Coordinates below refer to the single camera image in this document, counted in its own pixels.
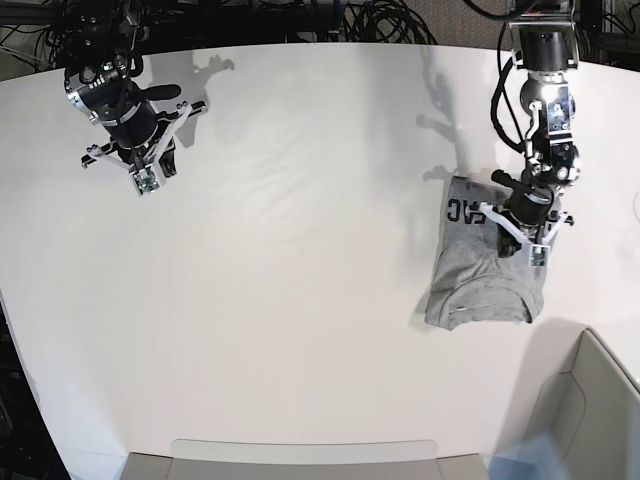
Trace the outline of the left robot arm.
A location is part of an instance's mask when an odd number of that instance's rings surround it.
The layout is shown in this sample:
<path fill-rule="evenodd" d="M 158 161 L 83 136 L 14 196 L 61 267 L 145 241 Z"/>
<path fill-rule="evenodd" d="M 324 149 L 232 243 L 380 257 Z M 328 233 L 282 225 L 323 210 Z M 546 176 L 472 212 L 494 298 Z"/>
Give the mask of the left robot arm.
<path fill-rule="evenodd" d="M 558 231 L 574 222 L 559 208 L 560 196 L 581 173 L 572 132 L 575 100 L 566 79 L 579 64 L 574 10 L 572 1 L 512 1 L 497 18 L 511 35 L 512 56 L 500 69 L 490 115 L 497 115 L 508 74 L 523 70 L 520 103 L 530 126 L 520 142 L 506 142 L 524 158 L 520 177 L 502 170 L 491 175 L 510 190 L 509 198 L 500 205 L 482 203 L 480 210 L 498 226 L 499 256 L 522 253 L 531 267 L 546 265 Z"/>

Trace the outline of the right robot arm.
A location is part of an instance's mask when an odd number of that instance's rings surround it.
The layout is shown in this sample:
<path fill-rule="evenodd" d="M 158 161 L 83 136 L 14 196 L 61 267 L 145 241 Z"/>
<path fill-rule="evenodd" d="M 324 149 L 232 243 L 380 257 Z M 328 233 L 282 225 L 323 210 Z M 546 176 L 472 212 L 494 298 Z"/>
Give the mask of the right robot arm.
<path fill-rule="evenodd" d="M 144 70 L 137 50 L 147 33 L 144 17 L 140 1 L 71 1 L 62 17 L 67 99 L 109 134 L 106 144 L 87 148 L 81 166 L 122 168 L 140 194 L 177 174 L 176 131 L 207 109 L 204 101 L 184 101 L 170 112 L 158 111 L 154 104 L 179 98 L 181 87 L 137 85 Z"/>

